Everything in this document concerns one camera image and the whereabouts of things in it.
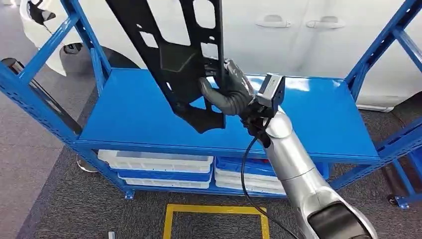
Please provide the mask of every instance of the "blue shelf board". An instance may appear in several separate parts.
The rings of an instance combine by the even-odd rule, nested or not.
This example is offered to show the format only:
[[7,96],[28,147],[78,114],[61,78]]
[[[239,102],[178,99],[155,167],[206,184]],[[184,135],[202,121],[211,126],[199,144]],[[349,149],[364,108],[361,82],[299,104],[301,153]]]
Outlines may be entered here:
[[[137,186],[137,185],[128,185],[128,187],[130,189],[140,190],[140,191],[161,191],[161,192],[173,192],[173,193],[196,193],[196,194],[244,196],[242,190],[217,187],[215,185],[214,174],[212,174],[210,187],[207,188],[207,189],[154,187],[154,186]],[[287,198],[287,196],[285,194],[258,193],[258,192],[250,192],[250,191],[248,191],[248,194],[251,197]]]
[[[264,76],[248,76],[258,90]],[[203,100],[193,102],[201,107]],[[287,77],[283,110],[314,161],[375,163],[378,153],[343,80]],[[171,110],[148,70],[113,68],[76,145],[96,149],[241,157],[252,137],[239,117],[197,133]],[[265,158],[256,143],[249,154]]]

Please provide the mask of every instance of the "shelf foot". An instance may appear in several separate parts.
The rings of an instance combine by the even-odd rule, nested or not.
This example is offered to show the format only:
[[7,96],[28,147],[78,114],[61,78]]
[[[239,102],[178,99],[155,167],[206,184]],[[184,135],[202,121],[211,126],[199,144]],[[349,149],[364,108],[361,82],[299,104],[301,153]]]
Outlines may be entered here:
[[124,193],[124,198],[128,200],[133,200],[135,197],[135,190],[129,190]]

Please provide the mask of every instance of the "black cable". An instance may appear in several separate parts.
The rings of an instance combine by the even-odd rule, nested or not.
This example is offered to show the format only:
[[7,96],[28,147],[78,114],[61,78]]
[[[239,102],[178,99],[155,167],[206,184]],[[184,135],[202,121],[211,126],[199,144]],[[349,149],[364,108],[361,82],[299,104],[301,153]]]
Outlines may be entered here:
[[[263,133],[265,131],[265,129],[267,128],[268,124],[270,123],[271,119],[268,119],[267,122],[265,123],[264,128],[262,129],[261,132],[258,132],[258,135]],[[240,170],[240,180],[242,181],[242,189],[243,189],[243,193],[245,194],[246,199],[249,201],[249,203],[256,208],[256,210],[258,210],[260,213],[262,213],[264,216],[268,217],[270,220],[272,220],[275,224],[277,224],[279,227],[281,227],[283,230],[285,230],[286,232],[288,232],[294,239],[299,239],[291,230],[289,230],[288,228],[284,227],[281,222],[279,222],[277,219],[275,219],[274,217],[272,217],[271,215],[267,214],[264,210],[262,210],[260,207],[256,206],[255,203],[252,201],[252,199],[249,197],[248,192],[246,191],[246,186],[245,186],[245,163],[246,163],[246,158],[249,154],[250,149],[252,148],[252,145],[256,142],[256,140],[258,139],[257,136],[255,136],[253,138],[253,140],[250,142],[249,146],[247,147],[243,157],[242,157],[242,168]]]

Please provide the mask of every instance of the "black car part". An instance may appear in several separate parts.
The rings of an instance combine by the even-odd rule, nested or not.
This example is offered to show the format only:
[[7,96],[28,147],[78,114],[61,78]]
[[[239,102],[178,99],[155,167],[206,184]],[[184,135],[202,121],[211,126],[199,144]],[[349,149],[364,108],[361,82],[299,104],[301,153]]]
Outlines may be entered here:
[[[214,7],[214,28],[204,28],[197,23],[194,0],[179,1],[190,45],[168,42],[163,38],[147,0],[106,0],[173,112],[199,133],[212,128],[224,128],[224,115],[214,112],[209,102],[205,100],[206,109],[190,105],[202,97],[200,77],[213,76],[219,89],[224,90],[221,0],[209,0]],[[148,46],[142,33],[151,34],[156,45]],[[218,49],[217,59],[203,56],[201,43],[215,44]]]

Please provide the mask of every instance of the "robotic arm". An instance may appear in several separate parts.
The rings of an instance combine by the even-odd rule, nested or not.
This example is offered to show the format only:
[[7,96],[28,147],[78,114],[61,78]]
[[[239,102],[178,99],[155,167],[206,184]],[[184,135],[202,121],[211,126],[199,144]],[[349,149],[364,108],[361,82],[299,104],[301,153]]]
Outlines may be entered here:
[[225,69],[231,87],[224,95],[214,90],[206,79],[200,80],[201,91],[223,114],[239,115],[249,134],[263,145],[296,209],[302,236],[307,239],[378,238],[368,219],[324,180],[294,132],[289,117],[279,107],[284,98],[285,78],[267,74],[261,89],[253,94],[248,79],[233,61],[226,61]]

